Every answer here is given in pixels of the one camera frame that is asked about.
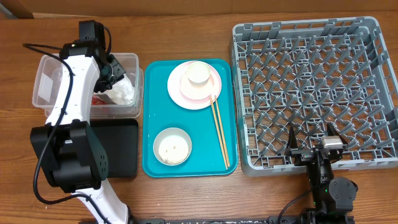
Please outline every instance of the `teal tray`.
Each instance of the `teal tray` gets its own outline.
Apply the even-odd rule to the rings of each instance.
[[[144,127],[142,134],[142,166],[151,177],[194,177],[228,175],[238,165],[235,111],[231,70],[224,60],[205,59],[221,77],[218,97],[228,148],[230,167],[225,169],[223,156],[211,106],[188,110],[178,106],[169,96],[167,80],[172,70],[188,60],[168,60],[151,63],[145,71]],[[166,128],[180,128],[192,140],[192,152],[180,165],[167,166],[154,155],[153,143],[157,134]]]

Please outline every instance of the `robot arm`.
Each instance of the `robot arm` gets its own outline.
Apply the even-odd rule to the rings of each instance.
[[[347,178],[335,177],[331,169],[332,162],[343,158],[347,142],[331,123],[327,124],[327,133],[321,144],[308,151],[299,149],[293,126],[289,130],[285,154],[294,159],[295,166],[307,167],[315,206],[301,214],[300,223],[354,224],[353,217],[347,213],[354,209],[358,186]]]
[[[124,77],[125,70],[113,55],[105,51],[104,27],[99,22],[79,23],[80,39],[65,44],[60,51],[73,72],[72,92],[60,126],[41,163],[52,187],[65,193],[91,197],[108,223],[132,223],[127,205],[115,194],[107,180],[108,158],[99,139],[90,127],[91,99],[94,92],[112,89]],[[39,158],[49,140],[49,132],[61,115],[70,84],[69,72],[63,65],[62,81],[57,100],[46,125],[32,128],[30,141]],[[79,198],[98,223],[105,221],[85,198]]]

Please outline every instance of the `white plate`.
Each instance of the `white plate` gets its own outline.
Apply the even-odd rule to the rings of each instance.
[[[167,90],[169,91],[169,95],[171,99],[179,106],[189,110],[200,110],[210,106],[210,96],[208,98],[202,100],[191,100],[188,97],[184,96],[180,91],[180,81],[181,77],[187,71],[189,65],[196,61],[189,61],[180,64],[179,66],[175,67],[172,73],[167,80]],[[218,96],[221,93],[221,78],[218,72],[213,68],[213,66],[209,65],[210,67],[210,75],[214,79],[214,89],[211,93],[212,96]]]

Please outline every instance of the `gray dish rack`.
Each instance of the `gray dish rack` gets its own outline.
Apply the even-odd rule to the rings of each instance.
[[[305,172],[284,156],[289,124],[310,149],[332,122],[348,141],[334,169],[398,166],[398,83],[375,18],[238,24],[231,67],[246,175]]]

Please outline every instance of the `wooden chopsticks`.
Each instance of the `wooden chopsticks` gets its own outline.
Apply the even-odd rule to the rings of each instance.
[[[225,168],[228,169],[230,167],[229,157],[228,157],[228,150],[226,148],[225,137],[224,137],[224,129],[223,129],[223,122],[221,121],[221,115],[220,115],[220,109],[218,108],[217,97],[215,97],[215,102],[216,102],[216,109],[217,109],[217,115],[218,115],[218,121],[219,122],[217,122],[216,111],[214,110],[213,96],[210,96],[211,110],[213,111],[214,122],[216,123],[218,141],[220,142],[220,148],[221,148],[221,153],[223,154]]]

